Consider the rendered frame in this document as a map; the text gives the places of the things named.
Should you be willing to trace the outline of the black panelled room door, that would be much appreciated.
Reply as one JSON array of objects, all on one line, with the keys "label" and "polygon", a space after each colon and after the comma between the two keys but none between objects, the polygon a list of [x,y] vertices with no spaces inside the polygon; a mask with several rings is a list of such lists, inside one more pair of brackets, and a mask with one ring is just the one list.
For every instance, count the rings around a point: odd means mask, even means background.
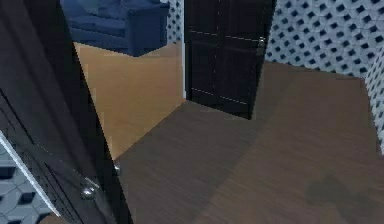
[{"label": "black panelled room door", "polygon": [[[185,0],[186,99],[251,119],[277,0]],[[256,54],[266,38],[264,55]]]}]

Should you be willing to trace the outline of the blue sofa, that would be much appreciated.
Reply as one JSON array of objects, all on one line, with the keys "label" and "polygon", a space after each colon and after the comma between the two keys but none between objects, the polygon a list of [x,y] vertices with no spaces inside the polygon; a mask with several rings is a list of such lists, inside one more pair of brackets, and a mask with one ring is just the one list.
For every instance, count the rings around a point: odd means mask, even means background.
[{"label": "blue sofa", "polygon": [[60,0],[72,40],[133,57],[167,44],[169,3],[160,0]]}]

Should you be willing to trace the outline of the silver round door knob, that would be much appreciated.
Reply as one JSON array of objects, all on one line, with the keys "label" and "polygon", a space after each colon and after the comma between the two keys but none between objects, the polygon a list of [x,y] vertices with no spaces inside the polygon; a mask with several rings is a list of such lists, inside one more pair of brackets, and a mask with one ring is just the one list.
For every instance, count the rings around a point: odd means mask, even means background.
[{"label": "silver round door knob", "polygon": [[87,200],[93,200],[97,194],[99,185],[86,177],[82,182],[81,196]]}]

